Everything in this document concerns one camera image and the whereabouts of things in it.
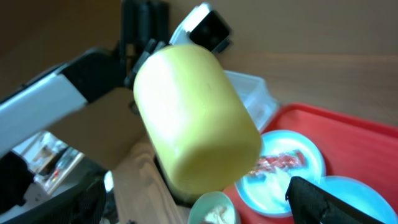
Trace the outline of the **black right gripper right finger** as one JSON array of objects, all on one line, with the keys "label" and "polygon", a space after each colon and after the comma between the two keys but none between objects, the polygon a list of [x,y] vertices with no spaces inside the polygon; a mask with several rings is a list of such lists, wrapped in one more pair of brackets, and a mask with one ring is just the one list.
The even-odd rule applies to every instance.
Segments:
[{"label": "black right gripper right finger", "polygon": [[381,223],[301,177],[291,178],[285,199],[295,224]]}]

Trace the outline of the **yellow cup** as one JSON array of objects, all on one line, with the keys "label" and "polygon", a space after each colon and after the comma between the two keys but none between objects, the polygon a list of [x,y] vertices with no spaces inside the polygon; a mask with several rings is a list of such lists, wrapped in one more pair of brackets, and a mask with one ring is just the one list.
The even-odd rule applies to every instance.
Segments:
[{"label": "yellow cup", "polygon": [[179,192],[221,190],[254,167],[260,133],[209,50],[170,45],[155,52],[139,69],[133,94],[158,160]]}]

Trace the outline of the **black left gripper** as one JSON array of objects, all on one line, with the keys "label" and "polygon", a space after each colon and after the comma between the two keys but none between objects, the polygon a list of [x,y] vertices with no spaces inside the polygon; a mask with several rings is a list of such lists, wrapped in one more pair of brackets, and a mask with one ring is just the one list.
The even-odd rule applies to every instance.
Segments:
[{"label": "black left gripper", "polygon": [[126,74],[124,86],[132,89],[142,64],[169,42],[170,5],[165,1],[121,1],[118,57]]}]

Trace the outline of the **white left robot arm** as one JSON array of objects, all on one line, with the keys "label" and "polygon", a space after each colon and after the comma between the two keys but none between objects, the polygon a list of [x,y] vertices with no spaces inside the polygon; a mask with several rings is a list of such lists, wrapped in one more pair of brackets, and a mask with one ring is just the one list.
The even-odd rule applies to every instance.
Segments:
[{"label": "white left robot arm", "polygon": [[1,100],[1,155],[115,88],[131,89],[145,57],[168,41],[167,2],[122,1],[121,36],[114,50],[90,49]]}]

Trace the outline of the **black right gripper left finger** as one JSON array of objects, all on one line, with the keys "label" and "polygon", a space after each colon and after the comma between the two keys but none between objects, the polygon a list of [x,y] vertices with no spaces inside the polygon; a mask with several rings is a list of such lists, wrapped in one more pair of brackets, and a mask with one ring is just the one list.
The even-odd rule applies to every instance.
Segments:
[{"label": "black right gripper left finger", "polygon": [[106,203],[102,177],[89,177],[74,187],[16,216],[5,224],[99,224]]}]

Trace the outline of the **green bowl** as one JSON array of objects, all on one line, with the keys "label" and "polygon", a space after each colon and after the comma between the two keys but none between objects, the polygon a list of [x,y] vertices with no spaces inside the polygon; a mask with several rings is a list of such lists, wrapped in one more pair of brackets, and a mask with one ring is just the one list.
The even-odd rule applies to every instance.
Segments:
[{"label": "green bowl", "polygon": [[194,203],[187,223],[241,224],[241,219],[226,194],[223,192],[210,192],[202,195]]}]

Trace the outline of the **red snack wrapper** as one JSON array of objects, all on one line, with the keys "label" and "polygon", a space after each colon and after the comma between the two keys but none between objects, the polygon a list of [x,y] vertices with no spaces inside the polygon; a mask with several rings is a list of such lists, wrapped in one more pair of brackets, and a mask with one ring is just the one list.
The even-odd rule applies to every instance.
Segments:
[{"label": "red snack wrapper", "polygon": [[306,158],[299,150],[281,152],[280,154],[260,156],[254,168],[248,172],[248,175],[254,177],[265,173],[274,174],[277,169],[286,171],[305,167],[306,165]]}]

